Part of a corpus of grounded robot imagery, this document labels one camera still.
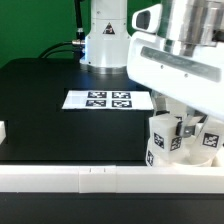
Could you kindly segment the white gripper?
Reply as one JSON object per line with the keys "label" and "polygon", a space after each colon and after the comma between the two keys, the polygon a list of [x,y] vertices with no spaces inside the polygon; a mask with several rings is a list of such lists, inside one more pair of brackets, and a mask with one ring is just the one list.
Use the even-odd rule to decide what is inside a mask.
{"label": "white gripper", "polygon": [[[224,3],[159,3],[133,14],[130,79],[224,121]],[[188,114],[189,138],[203,115]]]}

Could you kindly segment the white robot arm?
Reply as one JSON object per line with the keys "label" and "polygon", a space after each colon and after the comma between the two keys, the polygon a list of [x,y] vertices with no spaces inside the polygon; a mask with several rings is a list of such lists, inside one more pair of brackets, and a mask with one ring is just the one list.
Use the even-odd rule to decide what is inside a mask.
{"label": "white robot arm", "polygon": [[224,122],[224,0],[159,0],[133,14],[127,0],[91,0],[81,66],[129,78]]}

